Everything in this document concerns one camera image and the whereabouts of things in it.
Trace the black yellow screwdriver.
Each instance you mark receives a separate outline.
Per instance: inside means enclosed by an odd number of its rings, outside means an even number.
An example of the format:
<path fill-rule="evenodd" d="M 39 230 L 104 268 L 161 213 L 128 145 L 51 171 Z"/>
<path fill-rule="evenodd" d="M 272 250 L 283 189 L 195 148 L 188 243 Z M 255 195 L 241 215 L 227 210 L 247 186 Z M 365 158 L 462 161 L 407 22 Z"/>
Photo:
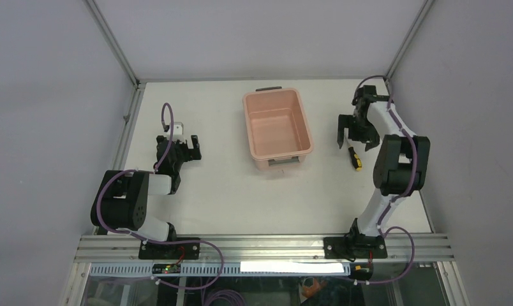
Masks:
<path fill-rule="evenodd" d="M 362 170 L 362 162 L 360 157 L 357 155 L 353 145 L 350 143 L 349 139 L 345 139 L 345 142 L 348 147 L 348 154 L 350 158 L 350 162 L 354 168 L 355 171 L 361 171 Z"/>

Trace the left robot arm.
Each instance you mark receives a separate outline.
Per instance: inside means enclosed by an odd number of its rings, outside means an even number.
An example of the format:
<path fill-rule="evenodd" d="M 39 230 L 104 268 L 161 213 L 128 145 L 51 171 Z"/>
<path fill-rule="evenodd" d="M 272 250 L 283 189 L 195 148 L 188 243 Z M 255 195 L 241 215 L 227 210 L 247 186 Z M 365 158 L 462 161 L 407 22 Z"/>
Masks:
<path fill-rule="evenodd" d="M 182 165 L 202 159 L 197 135 L 191 136 L 192 148 L 186 140 L 170 143 L 159 135 L 156 173 L 152 171 L 108 170 L 91 208 L 95 226 L 113 233 L 136 235 L 153 241 L 153 250 L 163 259 L 174 257 L 178 250 L 177 233 L 172 223 L 161 221 L 147 213 L 150 196 L 174 195 L 181 184 Z"/>

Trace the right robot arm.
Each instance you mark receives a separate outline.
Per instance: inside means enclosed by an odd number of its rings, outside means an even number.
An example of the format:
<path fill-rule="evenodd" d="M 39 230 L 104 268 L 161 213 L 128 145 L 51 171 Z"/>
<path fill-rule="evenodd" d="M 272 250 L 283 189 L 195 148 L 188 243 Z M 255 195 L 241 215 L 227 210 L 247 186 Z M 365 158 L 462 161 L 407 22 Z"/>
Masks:
<path fill-rule="evenodd" d="M 362 258 L 384 249 L 383 225 L 414 191 L 423 188 L 431 143 L 413 132 L 398 115 L 390 95 L 379 95 L 374 85 L 360 85 L 353 95 L 353 114 L 339 115 L 337 144 L 361 142 L 379 152 L 373 168 L 375 191 L 345 236 L 347 253 Z"/>

